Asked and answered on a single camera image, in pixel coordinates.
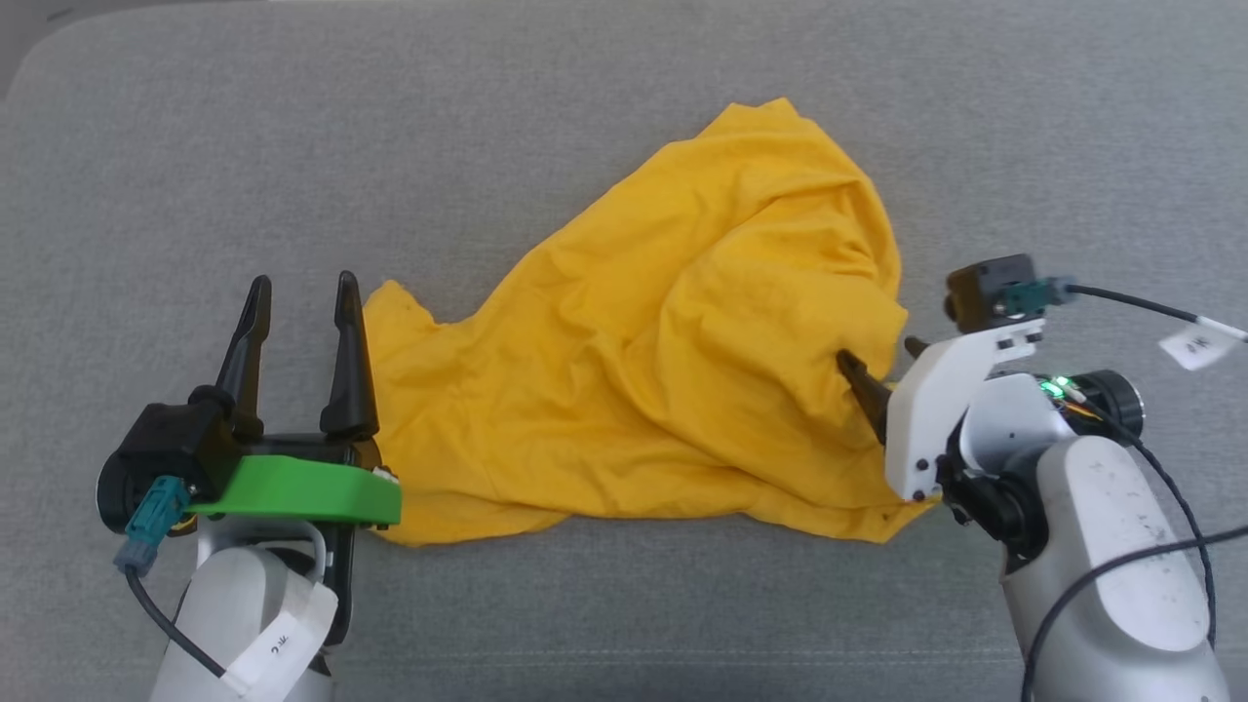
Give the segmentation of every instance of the green plastic part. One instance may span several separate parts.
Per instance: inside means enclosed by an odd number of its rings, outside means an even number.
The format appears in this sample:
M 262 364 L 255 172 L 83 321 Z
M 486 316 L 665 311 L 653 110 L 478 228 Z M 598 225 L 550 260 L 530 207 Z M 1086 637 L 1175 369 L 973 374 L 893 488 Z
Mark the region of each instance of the green plastic part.
M 398 483 L 354 466 L 290 456 L 245 456 L 221 500 L 187 512 L 397 525 Z

